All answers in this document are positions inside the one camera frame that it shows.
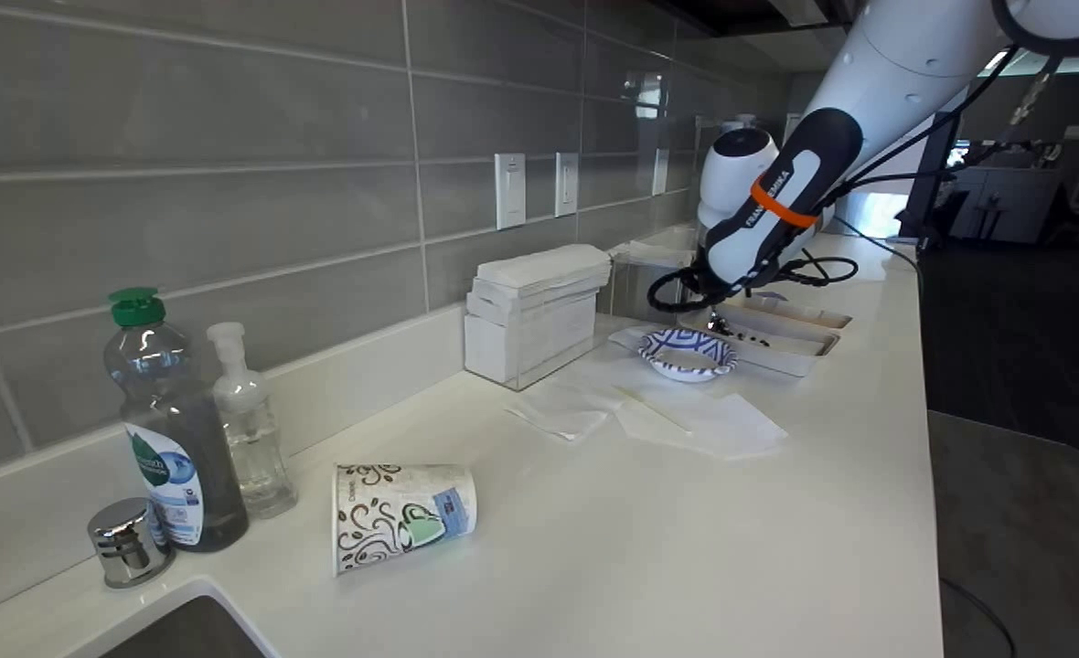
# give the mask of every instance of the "electrical outlet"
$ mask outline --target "electrical outlet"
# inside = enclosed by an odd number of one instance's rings
[[[557,215],[577,213],[577,152],[557,152],[557,164],[551,164],[551,213]]]
[[[493,152],[498,227],[527,221],[527,157]]]
[[[656,149],[651,160],[651,197],[668,188],[668,149]]]

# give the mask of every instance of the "cup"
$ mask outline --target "cup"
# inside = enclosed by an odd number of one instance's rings
[[[421,553],[476,531],[470,469],[337,465],[332,477],[337,575]]]

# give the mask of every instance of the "clear bottle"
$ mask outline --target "clear bottle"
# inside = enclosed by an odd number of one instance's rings
[[[126,426],[167,543],[217,553],[248,531],[232,449],[189,342],[165,324],[154,289],[111,294],[121,333],[105,342],[105,376],[126,391]]]
[[[207,339],[223,364],[223,376],[214,384],[214,403],[220,409],[223,434],[238,469],[238,487],[248,515],[279,515],[295,493],[289,483],[282,434],[272,411],[262,381],[245,364],[245,324],[220,321],[207,324]]]

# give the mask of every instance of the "gray tile wall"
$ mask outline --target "gray tile wall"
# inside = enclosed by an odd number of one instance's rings
[[[193,335],[243,319],[267,369],[460,300],[484,258],[687,218],[694,120],[779,120],[787,84],[683,65],[677,31],[635,0],[0,0],[0,465],[112,419],[111,289],[161,286]]]

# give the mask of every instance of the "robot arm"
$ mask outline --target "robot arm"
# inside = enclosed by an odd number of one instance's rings
[[[700,199],[707,243],[687,289],[717,302],[774,282],[817,233],[828,192],[949,107],[1002,31],[1079,53],[1079,0],[873,0],[779,152],[759,127],[713,143]]]

